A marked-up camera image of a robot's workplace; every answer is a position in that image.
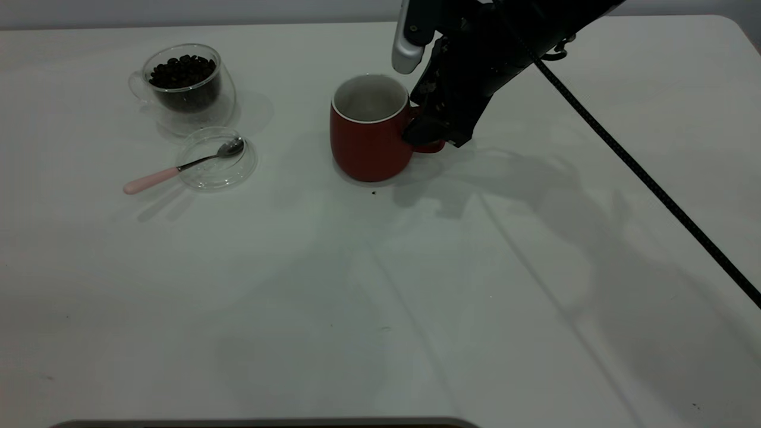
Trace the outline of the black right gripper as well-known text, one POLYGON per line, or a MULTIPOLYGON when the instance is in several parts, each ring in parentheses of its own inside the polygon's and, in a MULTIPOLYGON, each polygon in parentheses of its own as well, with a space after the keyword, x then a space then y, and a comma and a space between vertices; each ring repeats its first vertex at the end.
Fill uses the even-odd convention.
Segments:
POLYGON ((435 42, 411 92, 417 105, 402 134, 411 146, 467 144, 492 95, 531 65, 539 28, 536 1, 443 1, 446 42, 435 42))

